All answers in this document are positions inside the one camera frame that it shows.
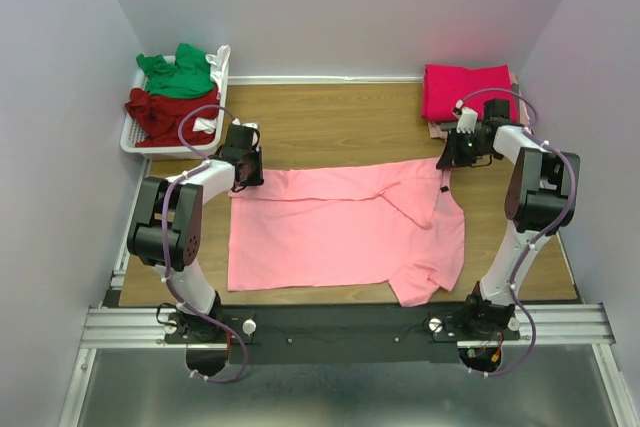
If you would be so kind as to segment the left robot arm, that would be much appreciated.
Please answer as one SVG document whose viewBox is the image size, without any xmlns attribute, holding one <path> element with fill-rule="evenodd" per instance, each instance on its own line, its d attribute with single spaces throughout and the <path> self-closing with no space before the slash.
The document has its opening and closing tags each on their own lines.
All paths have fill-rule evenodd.
<svg viewBox="0 0 640 427">
<path fill-rule="evenodd" d="M 233 322 L 223 316 L 219 294 L 198 263 L 203 207 L 220 194 L 263 183 L 258 125 L 239 121 L 232 122 L 225 142 L 195 168 L 142 181 L 127 250 L 152 267 L 176 299 L 175 312 L 158 321 L 167 334 L 209 342 L 222 332 L 223 322 Z"/>
</svg>

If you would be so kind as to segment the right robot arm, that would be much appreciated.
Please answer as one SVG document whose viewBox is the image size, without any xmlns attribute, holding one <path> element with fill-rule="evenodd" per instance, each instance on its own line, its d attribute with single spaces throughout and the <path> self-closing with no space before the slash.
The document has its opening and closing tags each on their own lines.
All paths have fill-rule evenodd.
<svg viewBox="0 0 640 427">
<path fill-rule="evenodd" d="M 575 212 L 580 158 L 536 138 L 532 128 L 510 118 L 509 101 L 485 102 L 482 114 L 463 99 L 453 113 L 437 168 L 472 167 L 482 157 L 513 165 L 504 200 L 505 236 L 494 261 L 462 307 L 442 319 L 435 334 L 448 339 L 487 339 L 513 330 L 518 294 L 538 253 Z"/>
</svg>

